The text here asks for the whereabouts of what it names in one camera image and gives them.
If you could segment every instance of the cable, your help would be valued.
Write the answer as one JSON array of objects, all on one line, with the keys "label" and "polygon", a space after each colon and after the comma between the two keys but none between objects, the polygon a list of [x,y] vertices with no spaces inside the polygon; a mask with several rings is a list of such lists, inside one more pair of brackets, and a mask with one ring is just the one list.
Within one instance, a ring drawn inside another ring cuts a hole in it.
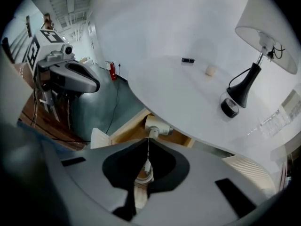
[{"label": "cable", "polygon": [[275,50],[277,50],[277,51],[284,51],[284,50],[285,50],[285,48],[284,48],[284,49],[282,49],[282,45],[280,45],[280,46],[281,46],[281,49],[277,49],[277,48],[275,48],[275,47],[274,47],[274,49],[275,49]]},{"label": "cable", "polygon": [[91,142],[91,141],[65,141],[65,140],[57,139],[57,138],[52,138],[52,140],[55,140],[55,141],[63,141],[63,142]]},{"label": "cable", "polygon": [[106,131],[106,134],[108,133],[108,131],[109,131],[110,127],[111,127],[111,124],[112,124],[113,119],[114,119],[115,110],[116,110],[116,107],[117,107],[117,104],[118,104],[118,91],[119,91],[119,85],[120,85],[120,80],[118,80],[118,88],[117,88],[117,95],[116,95],[116,105],[115,105],[115,108],[114,108],[114,110],[113,110],[112,120],[111,120],[111,122],[110,122],[110,125],[109,125],[107,131]]},{"label": "cable", "polygon": [[248,68],[247,70],[245,70],[245,71],[243,71],[242,73],[240,73],[238,76],[234,77],[234,78],[230,81],[228,87],[230,88],[230,84],[231,84],[232,81],[234,81],[237,77],[241,76],[242,74],[244,74],[245,72],[249,71],[250,69],[251,69],[251,68]]},{"label": "cable", "polygon": [[67,121],[68,121],[68,128],[70,129],[69,98],[67,103]]},{"label": "cable", "polygon": [[[281,46],[281,49],[277,49],[277,48],[273,47],[273,52],[274,52],[274,55],[275,55],[275,57],[276,57],[277,59],[281,59],[281,58],[282,58],[283,51],[285,50],[285,49],[282,49],[282,45],[280,45],[280,46]],[[280,57],[277,56],[275,50],[281,51]]]},{"label": "cable", "polygon": [[37,121],[37,115],[38,115],[38,103],[37,103],[37,98],[36,98],[36,89],[33,89],[33,104],[34,104],[34,113],[33,113],[33,117],[32,117],[32,121],[30,123],[30,126],[32,126],[33,121],[35,120],[34,126],[36,125],[36,121]]}]

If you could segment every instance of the black object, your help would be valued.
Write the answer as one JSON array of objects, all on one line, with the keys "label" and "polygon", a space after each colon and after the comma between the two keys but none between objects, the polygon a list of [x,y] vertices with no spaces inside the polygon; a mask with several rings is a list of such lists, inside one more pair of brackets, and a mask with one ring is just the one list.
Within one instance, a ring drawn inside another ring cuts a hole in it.
[{"label": "black object", "polygon": [[36,98],[36,89],[33,89],[33,102],[34,102],[34,113],[33,113],[33,117],[32,117],[32,121],[30,123],[30,126],[32,126],[32,123],[34,121],[34,119],[37,117],[37,98]]},{"label": "black object", "polygon": [[162,145],[154,139],[144,138],[137,143],[107,157],[103,173],[113,187],[128,191],[126,203],[113,213],[130,221],[136,215],[134,181],[147,160],[153,167],[154,179],[147,187],[147,195],[174,190],[187,177],[190,165],[179,152]]},{"label": "black object", "polygon": [[184,62],[184,63],[194,63],[194,59],[193,58],[182,58],[182,62]]},{"label": "black object", "polygon": [[32,30],[30,29],[30,17],[26,16],[26,29],[28,33],[28,37],[32,37]]},{"label": "black object", "polygon": [[253,63],[249,73],[246,75],[242,82],[235,86],[227,88],[227,92],[231,96],[231,98],[243,108],[246,108],[249,90],[260,71],[261,68],[259,67],[259,65]]},{"label": "black object", "polygon": [[74,164],[83,162],[83,161],[85,161],[85,160],[86,160],[86,159],[83,158],[83,157],[72,158],[72,159],[69,159],[69,160],[62,161],[62,165],[63,165],[64,167],[67,167],[67,166],[71,166],[71,165],[74,165]]},{"label": "black object", "polygon": [[58,139],[58,138],[51,138],[54,141],[63,141],[63,142],[91,142],[91,141],[69,141],[69,140],[62,140],[62,139]]},{"label": "black object", "polygon": [[71,47],[67,47],[65,50],[66,54],[69,55],[72,52],[72,48]]},{"label": "black object", "polygon": [[233,100],[230,100],[229,98],[226,98],[222,103],[221,103],[221,108],[224,113],[229,116],[230,118],[234,118],[237,116],[239,113],[239,108],[235,104]]},{"label": "black object", "polygon": [[243,71],[242,73],[240,73],[239,75],[235,76],[230,82],[229,82],[229,85],[228,85],[228,88],[230,88],[230,85],[232,83],[232,81],[234,81],[236,78],[238,78],[239,76],[241,76],[242,74],[244,74],[245,72],[249,71],[251,68],[248,68],[246,69],[245,71]]},{"label": "black object", "polygon": [[[277,49],[277,48],[273,47],[273,50],[272,50],[273,54],[275,55],[275,57],[276,57],[277,59],[281,59],[281,58],[282,58],[283,51],[285,50],[285,49],[282,48],[282,45],[280,45],[280,46],[281,46],[281,49]],[[280,57],[277,56],[276,50],[281,52]]]},{"label": "black object", "polygon": [[256,206],[228,179],[215,182],[239,218],[252,212]]},{"label": "black object", "polygon": [[34,63],[37,59],[37,55],[40,49],[40,45],[38,43],[37,37],[34,36],[30,45],[32,53],[27,53],[27,62],[30,65],[31,69],[33,70]]},{"label": "black object", "polygon": [[56,33],[56,31],[49,31],[49,30],[40,30],[40,31],[50,43],[64,43],[64,41]]}]

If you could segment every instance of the black lamp base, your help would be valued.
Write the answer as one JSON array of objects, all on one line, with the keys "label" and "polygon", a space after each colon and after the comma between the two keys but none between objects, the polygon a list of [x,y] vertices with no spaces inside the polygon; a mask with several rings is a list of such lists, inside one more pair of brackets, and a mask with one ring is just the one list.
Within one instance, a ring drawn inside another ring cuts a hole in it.
[{"label": "black lamp base", "polygon": [[253,63],[249,73],[243,81],[235,86],[227,88],[227,92],[231,98],[243,108],[246,108],[249,90],[260,71],[261,68]]}]

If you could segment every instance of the small beige object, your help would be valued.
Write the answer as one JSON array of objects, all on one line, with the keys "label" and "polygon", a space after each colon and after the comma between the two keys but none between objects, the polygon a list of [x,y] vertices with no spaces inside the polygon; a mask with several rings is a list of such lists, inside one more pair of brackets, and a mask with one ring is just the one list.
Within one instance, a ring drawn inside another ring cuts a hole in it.
[{"label": "small beige object", "polygon": [[212,77],[215,73],[215,70],[216,67],[214,65],[208,65],[205,74]]},{"label": "small beige object", "polygon": [[147,191],[138,186],[134,186],[135,207],[143,209],[147,202]]}]

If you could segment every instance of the floor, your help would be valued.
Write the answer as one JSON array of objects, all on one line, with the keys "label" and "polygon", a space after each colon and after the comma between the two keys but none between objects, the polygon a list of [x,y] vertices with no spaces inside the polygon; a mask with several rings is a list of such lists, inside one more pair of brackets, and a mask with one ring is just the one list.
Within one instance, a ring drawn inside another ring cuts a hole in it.
[{"label": "floor", "polygon": [[71,152],[71,150],[69,148],[62,146],[61,144],[58,144],[56,141],[51,140],[47,136],[36,131],[33,127],[26,125],[25,123],[23,123],[21,121],[17,122],[17,127],[23,128],[24,130],[28,131],[29,133],[34,134],[35,137],[39,141],[47,141],[50,145],[52,145],[54,147],[56,153],[58,153],[58,154]]},{"label": "floor", "polygon": [[91,69],[100,81],[98,92],[83,94],[71,105],[74,132],[84,140],[91,139],[93,128],[98,128],[104,133],[107,131],[116,105],[118,84],[118,103],[107,135],[113,134],[144,108],[126,82],[121,79],[112,81],[110,73],[97,64],[92,65]]}]

